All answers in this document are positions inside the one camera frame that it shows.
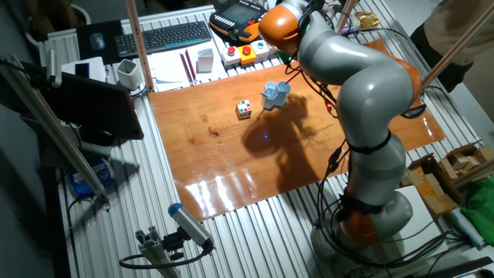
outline wooden board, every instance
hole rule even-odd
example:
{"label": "wooden board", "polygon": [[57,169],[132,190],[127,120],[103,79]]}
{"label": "wooden board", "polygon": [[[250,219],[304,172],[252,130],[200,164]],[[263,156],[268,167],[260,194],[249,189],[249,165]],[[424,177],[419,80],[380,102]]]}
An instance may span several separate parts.
{"label": "wooden board", "polygon": [[[290,82],[286,105],[258,119],[264,85],[288,79],[281,65],[182,90],[150,93],[181,203],[197,219],[323,178],[328,157],[344,139],[343,131],[301,75]],[[339,87],[330,86],[330,90],[337,96]],[[250,119],[238,120],[235,103],[239,100],[250,100]],[[390,129],[407,151],[445,137],[429,112],[414,120],[395,117]]]}

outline keyboard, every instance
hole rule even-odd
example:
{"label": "keyboard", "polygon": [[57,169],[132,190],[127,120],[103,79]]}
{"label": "keyboard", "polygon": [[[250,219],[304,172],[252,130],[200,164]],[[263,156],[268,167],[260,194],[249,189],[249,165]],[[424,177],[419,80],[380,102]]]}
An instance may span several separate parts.
{"label": "keyboard", "polygon": [[[211,34],[204,22],[173,25],[142,32],[147,53],[157,53],[197,45],[211,40]],[[134,35],[115,37],[120,58],[137,57]]]}

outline metal grid table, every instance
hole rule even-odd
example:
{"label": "metal grid table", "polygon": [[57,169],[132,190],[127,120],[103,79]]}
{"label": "metal grid table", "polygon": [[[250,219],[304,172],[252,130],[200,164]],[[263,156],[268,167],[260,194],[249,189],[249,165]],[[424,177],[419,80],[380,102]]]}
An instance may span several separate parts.
{"label": "metal grid table", "polygon": [[[406,34],[394,20],[390,9],[380,0],[360,1],[356,10],[373,11],[379,16],[382,27]],[[212,6],[205,6],[146,16],[140,18],[141,28],[149,30],[185,22],[207,22],[213,11]],[[128,20],[123,20],[122,26],[124,34],[131,33]],[[367,32],[352,40],[364,43],[377,38],[384,40],[391,55],[415,65],[422,76],[430,70],[411,41],[393,32]],[[218,52],[226,47],[217,36],[214,36],[214,42]],[[49,35],[49,40],[40,45],[42,63],[49,49],[60,52],[61,63],[79,60],[75,29]],[[278,59],[273,59],[247,69],[231,69],[218,78],[261,70],[280,63]],[[115,69],[115,66],[107,66],[109,83],[117,82]],[[428,153],[435,153],[437,158],[442,158],[454,147],[478,140],[447,93],[433,89],[425,94],[423,101],[442,127],[446,139],[409,151],[407,164]],[[120,258],[139,253],[138,242],[134,238],[134,232],[138,229],[145,230],[155,225],[161,235],[176,231],[177,225],[167,215],[167,208],[171,203],[180,201],[148,97],[136,97],[134,106],[145,136],[142,141],[127,141],[111,151],[111,164],[117,176],[117,185],[108,189],[111,209],[102,210],[98,202],[82,202],[75,204],[67,215],[66,209],[74,199],[65,183],[59,185],[73,277],[160,276],[156,270],[127,270],[118,264]],[[343,176],[329,179],[330,186],[325,188],[328,203],[335,199],[334,196],[343,193],[346,185],[344,179]],[[315,200],[316,186],[308,185],[203,221],[215,239],[216,251],[196,263],[180,266],[178,269],[181,275],[191,278],[332,277],[332,270],[317,261],[310,245],[311,223],[316,218]],[[193,243],[186,243],[184,253],[186,258],[192,258],[199,254],[199,250]],[[417,266],[402,271],[411,273],[415,270]],[[352,272],[351,276],[372,276],[380,272],[361,268]]]}

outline pen holder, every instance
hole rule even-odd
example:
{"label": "pen holder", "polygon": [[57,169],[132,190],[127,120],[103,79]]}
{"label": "pen holder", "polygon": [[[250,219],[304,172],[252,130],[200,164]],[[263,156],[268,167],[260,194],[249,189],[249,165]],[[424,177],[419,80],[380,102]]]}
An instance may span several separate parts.
{"label": "pen holder", "polygon": [[120,84],[129,90],[135,90],[142,83],[142,76],[136,63],[124,59],[117,67]]}

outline metal rod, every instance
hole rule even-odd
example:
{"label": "metal rod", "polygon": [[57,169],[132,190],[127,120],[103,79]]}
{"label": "metal rod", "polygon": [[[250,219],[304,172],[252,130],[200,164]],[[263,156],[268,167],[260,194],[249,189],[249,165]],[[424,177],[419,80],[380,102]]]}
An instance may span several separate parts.
{"label": "metal rod", "polygon": [[130,27],[132,28],[132,34],[134,35],[134,41],[136,42],[137,55],[140,60],[140,67],[144,74],[144,80],[146,80],[146,88],[150,91],[154,90],[153,79],[151,77],[151,71],[149,70],[149,62],[147,61],[146,46],[144,45],[144,38],[142,37],[142,31],[140,30],[139,15],[137,14],[136,2],[134,0],[125,0],[127,6],[127,13],[129,14]]}
{"label": "metal rod", "polygon": [[[7,61],[22,68],[22,64],[14,55],[9,55]],[[103,200],[107,200],[107,192],[101,181],[94,174],[93,169],[77,149],[69,135],[60,126],[58,119],[39,90],[31,87],[24,73],[10,66],[1,65],[0,74],[4,76],[10,86],[19,95],[22,102],[29,108],[29,111],[31,111],[36,120],[42,125],[43,129],[67,157],[72,166],[79,172],[84,181],[93,189],[94,194]]]}
{"label": "metal rod", "polygon": [[465,48],[466,45],[491,21],[494,16],[494,3],[475,21],[458,42],[442,57],[441,60],[431,69],[431,72],[422,80],[421,90],[425,89],[444,68]]}
{"label": "metal rod", "polygon": [[347,3],[345,3],[345,6],[343,7],[343,11],[341,12],[340,17],[338,18],[338,23],[337,23],[338,35],[341,35],[343,28],[345,28],[345,24],[347,24],[348,16],[352,12],[356,4],[357,4],[357,0],[348,0]]}

